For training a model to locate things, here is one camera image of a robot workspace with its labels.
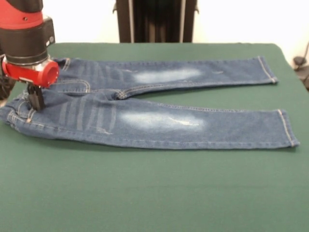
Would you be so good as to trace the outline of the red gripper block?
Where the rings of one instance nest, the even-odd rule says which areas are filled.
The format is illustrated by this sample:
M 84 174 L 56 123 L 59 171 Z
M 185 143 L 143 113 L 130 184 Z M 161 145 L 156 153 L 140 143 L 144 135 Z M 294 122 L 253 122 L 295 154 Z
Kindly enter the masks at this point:
M 4 59 L 2 68 L 8 77 L 16 81 L 30 83 L 27 86 L 28 100 L 34 110 L 45 107 L 41 87 L 49 87 L 58 79 L 59 66 L 55 61 L 47 59 L 38 65 L 17 66 Z

